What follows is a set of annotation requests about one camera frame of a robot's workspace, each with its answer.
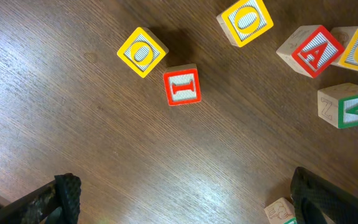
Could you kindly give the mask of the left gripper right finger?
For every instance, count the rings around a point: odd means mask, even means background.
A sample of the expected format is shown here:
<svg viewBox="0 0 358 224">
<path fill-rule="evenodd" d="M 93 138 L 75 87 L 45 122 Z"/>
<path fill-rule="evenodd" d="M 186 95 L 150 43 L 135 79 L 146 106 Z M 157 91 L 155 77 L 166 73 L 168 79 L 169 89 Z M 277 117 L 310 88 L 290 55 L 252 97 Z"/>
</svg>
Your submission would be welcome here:
<svg viewBox="0 0 358 224">
<path fill-rule="evenodd" d="M 290 191 L 298 223 L 358 223 L 358 198 L 304 167 L 295 169 Z"/>
</svg>

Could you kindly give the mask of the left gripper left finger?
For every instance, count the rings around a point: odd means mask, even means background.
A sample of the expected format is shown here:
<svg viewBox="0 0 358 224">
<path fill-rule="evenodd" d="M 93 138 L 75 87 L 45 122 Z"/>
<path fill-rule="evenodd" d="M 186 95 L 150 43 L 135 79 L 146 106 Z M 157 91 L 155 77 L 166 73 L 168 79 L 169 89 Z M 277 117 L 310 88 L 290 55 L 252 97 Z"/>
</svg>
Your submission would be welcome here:
<svg viewBox="0 0 358 224">
<path fill-rule="evenodd" d="M 55 179 L 28 195 L 0 208 L 0 223 L 77 224 L 81 180 L 72 173 Z"/>
</svg>

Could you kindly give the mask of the green R block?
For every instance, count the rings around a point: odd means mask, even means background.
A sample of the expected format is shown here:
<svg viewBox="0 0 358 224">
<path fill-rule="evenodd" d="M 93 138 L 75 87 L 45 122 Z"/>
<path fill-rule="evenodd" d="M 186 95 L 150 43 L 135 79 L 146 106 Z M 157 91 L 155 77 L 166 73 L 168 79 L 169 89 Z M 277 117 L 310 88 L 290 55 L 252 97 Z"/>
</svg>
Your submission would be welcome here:
<svg viewBox="0 0 358 224">
<path fill-rule="evenodd" d="M 297 224 L 295 209 L 284 197 L 264 208 L 270 224 Z"/>
</svg>

